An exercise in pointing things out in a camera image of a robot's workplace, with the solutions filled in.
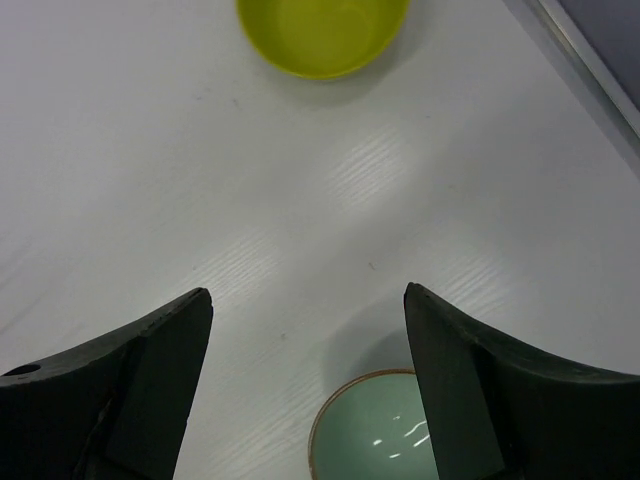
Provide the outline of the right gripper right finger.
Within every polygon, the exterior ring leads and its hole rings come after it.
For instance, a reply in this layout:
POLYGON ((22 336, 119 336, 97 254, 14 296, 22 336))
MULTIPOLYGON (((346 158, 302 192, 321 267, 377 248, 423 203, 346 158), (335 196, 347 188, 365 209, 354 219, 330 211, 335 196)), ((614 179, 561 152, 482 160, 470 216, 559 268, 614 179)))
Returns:
POLYGON ((639 379, 531 346, 411 283, 407 335, 443 479, 635 479, 639 379))

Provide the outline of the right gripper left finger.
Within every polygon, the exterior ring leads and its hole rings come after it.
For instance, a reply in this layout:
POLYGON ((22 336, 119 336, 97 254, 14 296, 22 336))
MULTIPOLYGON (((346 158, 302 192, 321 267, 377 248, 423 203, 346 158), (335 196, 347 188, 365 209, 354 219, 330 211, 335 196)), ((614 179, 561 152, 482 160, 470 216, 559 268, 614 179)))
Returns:
POLYGON ((2 374, 2 478, 173 478, 212 320, 197 288, 2 374))

